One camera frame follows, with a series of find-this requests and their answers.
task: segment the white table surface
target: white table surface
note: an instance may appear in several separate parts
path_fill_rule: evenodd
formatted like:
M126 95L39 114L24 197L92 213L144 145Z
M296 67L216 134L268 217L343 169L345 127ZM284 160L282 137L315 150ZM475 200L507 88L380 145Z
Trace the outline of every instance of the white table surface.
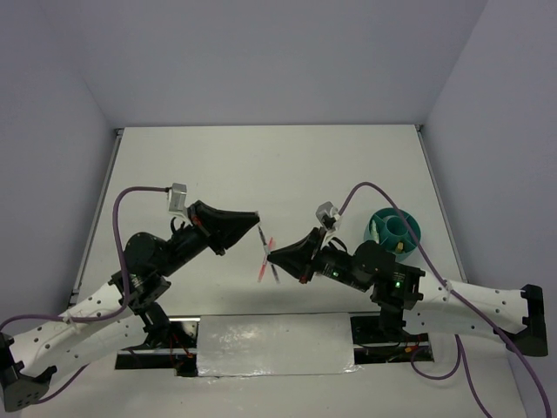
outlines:
M358 182L370 180L392 195L422 228L422 243L447 278L460 279L439 201L412 125L126 128L84 269L83 299L118 270L111 205L130 185L185 182L190 202L225 210L257 210L268 238L289 245L317 225L324 201L340 206ZM362 190L346 211L340 237L353 251L369 217L386 207ZM168 238L162 195L141 193L122 204L124 239L138 231ZM226 256L205 251L171 276L159 299L169 315L293 314L375 310L368 295L332 280L302 286L270 272L257 283L263 257L256 231ZM418 254L407 264L425 267ZM442 374L455 359L453 337L431 335ZM525 417L500 344L463 338L480 397L493 416ZM67 392L24 418L207 416L481 417L463 370L448 381L427 381L409 364L366 365L349 374L181 379L169 370L115 371L115 355L90 366Z

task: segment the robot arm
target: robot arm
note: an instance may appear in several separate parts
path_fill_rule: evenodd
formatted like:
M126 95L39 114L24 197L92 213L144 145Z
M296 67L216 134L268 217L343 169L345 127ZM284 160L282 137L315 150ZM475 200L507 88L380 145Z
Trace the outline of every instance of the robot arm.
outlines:
M445 280L442 286L431 274L395 261L392 253L366 241L350 255L325 245L338 223L335 211L321 220L300 242L273 251L268 261L282 267L300 283L323 275L360 292L372 288L370 299L380 307L380 331L400 339L406 335L439 332L471 334L498 340L492 328L462 304L451 290L472 302L503 330L524 355L547 355L543 293L526 285L521 290L499 290Z
M0 384L7 412L37 403L51 383L69 372L120 349L145 342L167 340L170 321L155 302L171 283L167 277L204 251L217 255L236 244L259 222L256 212L227 212L201 201L185 206L185 186L169 189L170 214L183 222L171 223L172 236L160 239L149 233L133 235L124 251L129 277L112 275L94 294L62 313L64 321L49 321L24 334L0 333ZM129 281L129 303L118 316L95 322L121 308L124 282Z

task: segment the wire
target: wire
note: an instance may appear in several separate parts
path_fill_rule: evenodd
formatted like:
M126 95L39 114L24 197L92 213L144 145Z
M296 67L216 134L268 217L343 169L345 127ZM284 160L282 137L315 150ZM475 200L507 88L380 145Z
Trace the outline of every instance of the wire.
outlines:
M125 351L130 353L131 357L133 357L133 360L136 361L136 367L143 368L143 365L141 363L141 359L139 358L138 354L132 348L128 347L128 348L125 349Z
M175 334L173 334L172 336L174 337L174 340L179 344L179 346L185 351L185 355L187 356L187 358L192 359L193 354L190 353L190 350L188 350L186 347L184 347L184 344L182 344L180 342L180 340L178 339L178 337Z
M124 196L131 192L167 192L168 189L162 187L145 187L145 186L134 186L128 187L118 194L112 208L112 230L114 232L114 240L116 241L116 250L118 255L118 261L120 262L120 270L122 273L122 283L124 287L124 296L122 300L122 306L112 313L108 313L104 316L94 316L94 317L71 317L71 320L75 323L84 324L89 322L99 322L101 320L111 320L119 316L127 307L130 302L130 275L128 274L128 268L125 264L124 249L122 248L122 240L120 239L120 228L118 226L118 210L120 207L120 202ZM17 320L49 320L53 322L64 322L65 317L56 315L47 315L40 313L28 313L23 315L16 315L8 318L2 324L0 324L0 332L11 322Z
M50 400L53 399L53 398L56 398L56 397L57 397L59 394L61 394L71 383L73 383L73 381L74 381L75 379L77 379L77 377L87 368L87 366L89 366L89 365L86 364L85 366L79 368L79 370L76 371L76 373L74 373L74 375L71 376L71 378L68 379L68 381L65 382L65 384L64 384L60 389L58 389L58 390L57 390L55 393L53 393L52 395L47 396L46 398L39 399L38 401L35 402L35 405L40 405L41 403L45 403L45 402L50 401Z
M476 389L473 386L472 376L470 375L470 367L468 366L468 359L466 358L466 351L464 349L464 346L462 345L462 340L458 335L455 335L454 338L456 339L456 344L460 349L459 353L462 353L462 365L464 366L464 373L466 373L466 380L468 381L470 392L472 392L472 396L476 400L478 406L480 407L481 412L483 412L487 418L493 418L493 416L489 414L489 412L487 412L487 409L486 407L484 407L484 404L481 403L480 397L478 396L478 393L476 392Z
M386 346L386 347L367 346L365 344L356 344L356 345L358 347L364 348L365 351L366 351L366 355L372 354L372 355L375 355L375 356L378 356L378 357L390 357L390 356L397 353L398 348L400 347L400 344L402 344L402 342L399 342L398 344L393 345L393 346ZM376 351L377 348L387 348L388 351L387 352L378 352L378 351Z
M416 244L416 247L418 247L419 252L421 253L422 257L424 258L424 261L427 263L427 265L431 269L435 278L439 281L439 283L444 288L447 288L446 280L441 277L440 273L437 271L437 269L433 265L432 261L430 260L429 256L426 253L426 250L424 250L424 248L420 244L419 239L416 236L416 233L413 231L412 227L410 226L410 224L406 220L406 218L404 216L404 213L394 203L394 201L391 199L391 197L388 194L386 194L386 192L383 191L383 189L381 189L378 185L375 185L374 183L371 183L371 182L368 182L368 181L358 183L356 186L353 187L353 189L350 191L350 193L348 193L348 196L346 197L346 200L345 200L344 204L342 205L342 207L339 210L339 214L342 215L345 212L346 208L348 207L348 204L350 203L350 201L354 197L354 194L356 193L356 191L358 189L360 189L361 187L364 187L364 186L368 186L368 187L371 187L372 189L376 190L377 192L379 192L379 194L381 194L381 196L383 196L386 199L387 202L389 202L389 204L393 207L393 209L397 213L397 215L399 215L399 217L402 220L404 226L406 227L406 229L410 233L410 236L412 237L412 239L414 241L414 244ZM534 372L534 369L532 368L532 366L530 366L530 363L528 362L528 360L526 359L524 354L522 354L520 352L520 350L516 347L516 345L497 326L497 324L495 324L492 320L490 320L489 317L487 315L485 315L483 312L481 312L473 303L471 303L464 296L462 296L461 294L459 294L458 292L456 292L454 290L451 290L451 294L453 294L455 298L457 298L462 303L464 303L467 307L469 307L471 310L473 310L482 320L487 322L490 325L490 327L493 328L495 333L497 333L497 335L499 335L499 337L507 344L507 346L510 347L511 350L517 355L520 362L524 365L524 367L526 368L526 370L528 371L528 373L532 377L532 380L534 381L534 384L538 388L538 392L540 392L540 397L541 397L541 400L543 402L544 409L546 410L546 418L551 418L553 415L551 413L551 405L549 404L549 399L547 398L546 391L543 388L543 384L541 383L540 378ZM462 346L462 344L460 344L459 350L462 351L461 355L465 355L464 352L463 352L464 347Z
M410 357L410 365L412 366L412 368L414 369L414 372L416 372L417 374L419 374L421 377L425 377L426 379L429 379L430 381L443 381L445 379L448 379L449 377L454 376L454 374L457 372L457 370L460 367L460 361L462 360L462 353L460 350L460 345L457 342L457 358L456 358L456 364L454 365L453 370L451 370L449 373L447 374L443 374L442 376L431 376L430 374L425 374L424 372L418 370L418 368L416 367L416 356L421 353L422 351L425 351L427 349L427 347L422 347L422 348L418 348L417 350L414 350L412 352L412 357Z
M342 246L342 249L345 250L345 253L348 253L348 247L346 246L346 244L344 242L342 242L342 240L340 240L337 237L332 237L331 238L331 242L336 242L337 244L339 244L340 246Z

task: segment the gray wall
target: gray wall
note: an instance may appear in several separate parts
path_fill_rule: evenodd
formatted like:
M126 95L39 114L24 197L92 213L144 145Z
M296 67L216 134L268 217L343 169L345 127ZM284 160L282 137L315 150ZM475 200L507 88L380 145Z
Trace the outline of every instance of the gray wall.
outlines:
M554 409L556 22L553 1L490 0L425 130L468 278L491 287L544 287L551 356L531 362ZM511 362L529 416L545 416L527 373L514 356Z
M41 0L111 123L424 122L486 0Z
M0 57L0 318L59 313L113 135L36 1L2 1Z

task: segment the red wire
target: red wire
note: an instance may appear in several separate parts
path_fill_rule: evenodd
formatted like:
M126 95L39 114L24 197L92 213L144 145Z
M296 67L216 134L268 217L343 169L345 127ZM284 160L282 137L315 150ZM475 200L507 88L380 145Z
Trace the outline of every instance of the red wire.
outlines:
M193 357L193 354L190 353L188 349L182 345L182 343L180 342L180 340L175 334L173 334L172 336L174 337L174 340L176 340L176 342L179 344L179 346L185 351L185 355L188 356L188 359L191 359Z

